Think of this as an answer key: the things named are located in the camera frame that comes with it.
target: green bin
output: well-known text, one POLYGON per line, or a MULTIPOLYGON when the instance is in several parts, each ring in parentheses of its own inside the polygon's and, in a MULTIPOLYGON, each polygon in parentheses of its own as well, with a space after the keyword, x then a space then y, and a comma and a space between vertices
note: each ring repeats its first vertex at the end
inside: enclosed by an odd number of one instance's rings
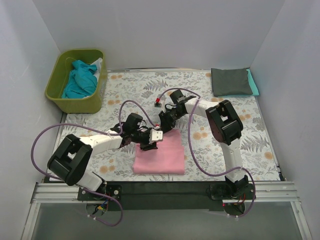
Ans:
POLYGON ((67 114, 94 114, 102 106, 107 81, 104 53, 97 49, 73 49, 59 56, 53 68, 51 77, 45 89, 45 95, 67 114), (81 60, 91 64, 102 58, 101 72, 95 92, 85 98, 61 98, 69 81, 69 73, 74 69, 72 62, 81 60))

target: folded pink towel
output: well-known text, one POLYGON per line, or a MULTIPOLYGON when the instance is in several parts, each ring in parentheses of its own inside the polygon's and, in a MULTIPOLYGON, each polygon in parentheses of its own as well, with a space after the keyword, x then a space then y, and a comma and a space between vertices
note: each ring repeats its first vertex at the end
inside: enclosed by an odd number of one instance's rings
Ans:
POLYGON ((185 148, 181 145, 181 134, 173 129, 163 135, 157 143, 158 149, 142 151, 135 146, 133 172, 135 174, 185 174, 185 148))

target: table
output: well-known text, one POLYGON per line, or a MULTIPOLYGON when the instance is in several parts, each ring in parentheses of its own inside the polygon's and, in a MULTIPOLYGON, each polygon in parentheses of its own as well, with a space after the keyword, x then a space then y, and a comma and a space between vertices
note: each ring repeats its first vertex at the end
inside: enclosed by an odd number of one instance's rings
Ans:
MULTIPOLYGON (((125 100, 134 100, 146 110, 154 123, 160 123, 158 117, 160 108, 154 107, 154 101, 164 90, 174 87, 192 90, 207 101, 220 102, 223 99, 231 101, 243 123, 240 140, 243 166, 251 172, 255 181, 280 180, 271 142, 255 97, 214 97, 209 71, 109 73, 101 110, 96 114, 68 114, 65 121, 107 131, 118 123, 121 103, 125 100)), ((163 96, 166 103, 170 101, 170 93, 167 92, 163 96)), ((128 103, 123 108, 122 120, 124 121, 130 113, 144 116, 136 105, 128 103)), ((133 143, 121 149, 108 150, 92 156, 87 168, 106 181, 224 181, 223 176, 209 177, 203 174, 195 165, 188 147, 188 117, 184 116, 176 123, 176 127, 181 131, 182 145, 184 146, 184 175, 133 174, 132 166, 135 160, 135 145, 133 143)), ((224 172, 225 163, 222 149, 212 136, 207 119, 194 116, 190 131, 192 147, 199 164, 209 173, 224 172)), ((62 141, 68 134, 85 137, 95 133, 74 126, 65 126, 57 141, 62 141)))

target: white wall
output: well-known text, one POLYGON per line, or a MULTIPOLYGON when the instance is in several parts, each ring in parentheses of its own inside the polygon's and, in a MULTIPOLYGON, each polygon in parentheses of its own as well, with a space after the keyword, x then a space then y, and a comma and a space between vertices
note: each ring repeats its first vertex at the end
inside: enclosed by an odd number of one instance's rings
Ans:
POLYGON ((251 69, 284 176, 320 237, 320 2, 286 0, 251 69))
MULTIPOLYGON (((61 112, 44 92, 59 55, 32 0, 0 0, 0 239, 20 239, 35 182, 30 148, 61 112)), ((57 131, 43 137, 37 161, 45 168, 57 131)))
POLYGON ((109 69, 244 68, 284 0, 33 0, 61 51, 102 48, 109 69))

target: gray cloth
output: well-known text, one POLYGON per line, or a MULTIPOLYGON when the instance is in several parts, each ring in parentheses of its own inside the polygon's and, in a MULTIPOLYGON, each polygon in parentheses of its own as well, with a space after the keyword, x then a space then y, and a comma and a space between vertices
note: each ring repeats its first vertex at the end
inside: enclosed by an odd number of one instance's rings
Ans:
POLYGON ((211 79, 215 97, 253 94, 246 68, 232 70, 211 68, 211 79))

